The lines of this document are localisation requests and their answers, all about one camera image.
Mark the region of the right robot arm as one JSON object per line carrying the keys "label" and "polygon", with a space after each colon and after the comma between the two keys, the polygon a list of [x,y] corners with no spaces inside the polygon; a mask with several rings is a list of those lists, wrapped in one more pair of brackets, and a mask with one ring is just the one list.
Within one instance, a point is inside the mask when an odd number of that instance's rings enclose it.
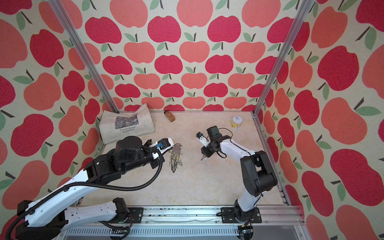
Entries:
{"label": "right robot arm", "polygon": [[232,137],[222,135],[217,126],[207,129],[208,137],[198,132],[196,137],[203,147],[201,152],[206,158],[214,153],[220,157],[230,156],[241,165],[245,191],[234,203],[231,214],[239,223],[247,223],[256,211],[257,202],[278,184],[278,178],[269,157],[264,151],[252,151],[236,143]]}

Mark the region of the metal key organizer plate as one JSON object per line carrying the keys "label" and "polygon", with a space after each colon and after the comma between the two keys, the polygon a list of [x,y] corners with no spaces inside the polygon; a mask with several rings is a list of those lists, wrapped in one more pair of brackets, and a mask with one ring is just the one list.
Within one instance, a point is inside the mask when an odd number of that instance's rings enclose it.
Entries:
{"label": "metal key organizer plate", "polygon": [[182,155],[182,148],[183,146],[179,143],[176,143],[171,149],[170,149],[170,161],[169,166],[172,170],[172,173],[175,173],[178,167],[183,166],[183,162],[181,160]]}

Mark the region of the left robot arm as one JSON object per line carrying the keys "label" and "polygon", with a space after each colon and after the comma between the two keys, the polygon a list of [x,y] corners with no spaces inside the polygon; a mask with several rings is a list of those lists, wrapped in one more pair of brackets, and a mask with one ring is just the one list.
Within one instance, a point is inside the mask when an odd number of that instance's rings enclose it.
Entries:
{"label": "left robot arm", "polygon": [[[15,235],[18,240],[52,240],[68,229],[92,222],[125,221],[130,211],[122,198],[96,206],[76,207],[74,204],[97,189],[134,192],[148,187],[162,170],[164,153],[174,145],[170,138],[145,144],[135,136],[118,141],[115,149],[92,160],[46,197],[20,202],[18,217],[9,226],[5,238],[10,240]],[[135,187],[111,185],[127,172],[147,164],[157,171],[146,183]]]}

